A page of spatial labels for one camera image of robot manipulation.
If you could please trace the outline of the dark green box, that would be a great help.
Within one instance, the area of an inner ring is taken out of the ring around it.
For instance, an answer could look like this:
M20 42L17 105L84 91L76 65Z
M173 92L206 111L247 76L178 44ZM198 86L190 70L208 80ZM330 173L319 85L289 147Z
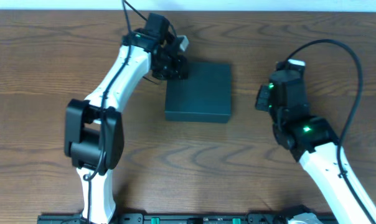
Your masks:
M192 62L185 80L169 80L168 121L227 123L232 116L232 69L227 63Z

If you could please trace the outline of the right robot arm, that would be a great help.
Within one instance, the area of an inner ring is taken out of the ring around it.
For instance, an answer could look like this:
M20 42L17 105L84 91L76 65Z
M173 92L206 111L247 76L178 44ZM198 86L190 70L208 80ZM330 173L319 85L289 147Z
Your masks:
M376 223L376 206L338 146L337 134L326 119L310 113L305 66L294 59L277 63L255 108L269 113L276 142L316 183L338 223Z

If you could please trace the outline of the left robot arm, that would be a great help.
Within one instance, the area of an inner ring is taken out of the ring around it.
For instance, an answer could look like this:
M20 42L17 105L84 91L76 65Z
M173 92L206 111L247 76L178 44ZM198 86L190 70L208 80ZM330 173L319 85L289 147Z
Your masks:
M187 60L182 53L188 46L185 35L129 33L101 83L84 100L72 99L67 105L64 153L82 183L80 223L112 221L116 210L112 176L124 148L122 113L147 73L159 80L187 76Z

